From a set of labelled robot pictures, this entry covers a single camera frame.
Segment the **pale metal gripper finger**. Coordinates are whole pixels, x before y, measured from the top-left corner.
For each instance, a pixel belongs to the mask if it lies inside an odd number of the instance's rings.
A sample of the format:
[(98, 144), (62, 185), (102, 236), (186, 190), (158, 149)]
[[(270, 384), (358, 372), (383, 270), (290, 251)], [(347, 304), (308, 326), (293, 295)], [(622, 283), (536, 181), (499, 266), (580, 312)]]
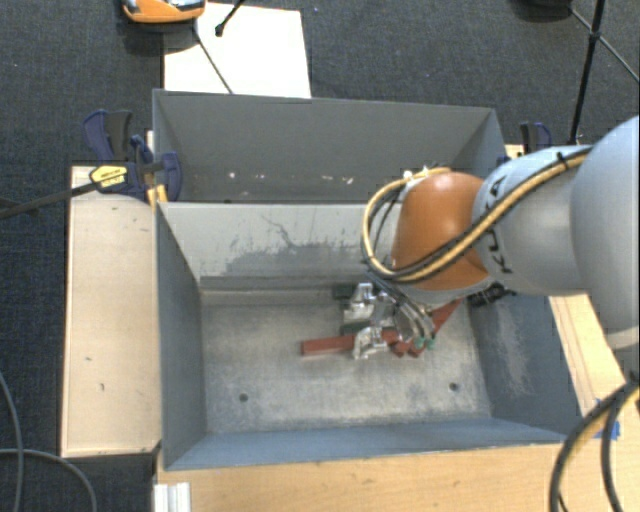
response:
[(374, 312), (376, 299), (377, 294), (373, 283), (357, 284), (351, 296), (343, 300), (343, 319), (345, 321), (369, 319)]
[(389, 350), (380, 327), (366, 327), (354, 337), (352, 357), (355, 360), (368, 359), (371, 355), (385, 353)]

